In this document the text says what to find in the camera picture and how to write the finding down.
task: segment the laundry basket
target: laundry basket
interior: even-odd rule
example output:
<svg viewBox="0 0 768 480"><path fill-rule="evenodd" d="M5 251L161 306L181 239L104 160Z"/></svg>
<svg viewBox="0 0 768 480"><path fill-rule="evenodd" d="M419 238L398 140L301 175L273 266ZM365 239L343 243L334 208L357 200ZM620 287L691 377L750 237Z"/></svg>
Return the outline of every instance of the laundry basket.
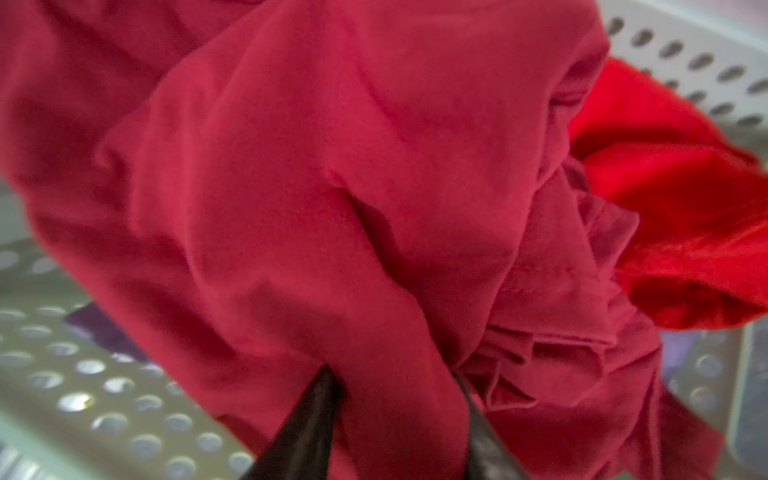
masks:
<svg viewBox="0 0 768 480"><path fill-rule="evenodd" d="M765 39L667 2L601 6L614 55L768 160ZM86 292L29 238L18 201L0 190L0 478L242 475L250 454L161 366L110 354L67 330L61 318L86 302ZM702 333L669 387L727 434L718 480L768 478L768 319Z"/></svg>

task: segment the bright red garment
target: bright red garment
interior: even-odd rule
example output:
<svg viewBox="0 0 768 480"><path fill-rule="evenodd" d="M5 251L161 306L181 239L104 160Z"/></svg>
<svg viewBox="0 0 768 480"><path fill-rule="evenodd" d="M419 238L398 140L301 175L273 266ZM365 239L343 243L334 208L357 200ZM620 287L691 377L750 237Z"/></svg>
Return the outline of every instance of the bright red garment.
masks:
<svg viewBox="0 0 768 480"><path fill-rule="evenodd" d="M640 214L617 272L634 304L669 329L729 328L768 313L768 177L753 156L618 60L570 130L592 190Z"/></svg>
<svg viewBox="0 0 768 480"><path fill-rule="evenodd" d="M566 159L592 2L61 5L2 6L2 168L255 452L325 363L334 478L458 479L458 370L534 478L706 478L721 438L612 279L636 217Z"/></svg>

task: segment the white plastic basket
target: white plastic basket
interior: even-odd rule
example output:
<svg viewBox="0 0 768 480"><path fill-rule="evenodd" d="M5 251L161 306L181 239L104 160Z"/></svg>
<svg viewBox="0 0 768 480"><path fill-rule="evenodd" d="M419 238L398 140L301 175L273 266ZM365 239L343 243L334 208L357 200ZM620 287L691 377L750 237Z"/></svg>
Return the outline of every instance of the white plastic basket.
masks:
<svg viewBox="0 0 768 480"><path fill-rule="evenodd" d="M670 2L601 7L614 55L696 102L768 160L764 38ZM2 190L0 227L0 437L13 445L0 445L0 478L237 478L252 458L160 367L111 356L62 326L59 317L88 296L29 239L18 201ZM768 385L768 320L703 334L670 384L728 434L717 480L768 478L765 460L745 449L768 454L768 426L748 438L760 434L755 417L768 419L761 382Z"/></svg>

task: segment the dark red garment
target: dark red garment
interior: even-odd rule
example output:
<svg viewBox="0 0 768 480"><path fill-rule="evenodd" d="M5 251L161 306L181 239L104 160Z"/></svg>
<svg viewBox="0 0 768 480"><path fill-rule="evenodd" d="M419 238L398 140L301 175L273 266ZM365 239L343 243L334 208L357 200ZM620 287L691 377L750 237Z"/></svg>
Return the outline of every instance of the dark red garment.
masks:
<svg viewBox="0 0 768 480"><path fill-rule="evenodd" d="M706 478L721 438L613 281L636 216L567 159L591 1L2 9L35 235L255 452L328 364L334 478L458 479L458 370L534 478Z"/></svg>
<svg viewBox="0 0 768 480"><path fill-rule="evenodd" d="M617 272L635 305L668 329L730 328L768 313L768 177L755 157L618 60L570 130L592 190L640 214Z"/></svg>

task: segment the red cloth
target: red cloth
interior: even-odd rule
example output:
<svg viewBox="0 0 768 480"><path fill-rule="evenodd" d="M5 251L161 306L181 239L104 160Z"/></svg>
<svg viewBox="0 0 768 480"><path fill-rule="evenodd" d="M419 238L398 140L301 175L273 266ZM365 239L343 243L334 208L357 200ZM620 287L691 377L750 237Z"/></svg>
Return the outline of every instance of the red cloth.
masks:
<svg viewBox="0 0 768 480"><path fill-rule="evenodd" d="M2 8L35 235L255 452L326 363L333 478L458 479L457 369L534 478L706 478L721 438L612 280L636 217L566 159L592 2Z"/></svg>
<svg viewBox="0 0 768 480"><path fill-rule="evenodd" d="M753 156L618 60L570 131L592 190L640 214L617 272L635 305L668 329L729 328L768 313L768 177Z"/></svg>

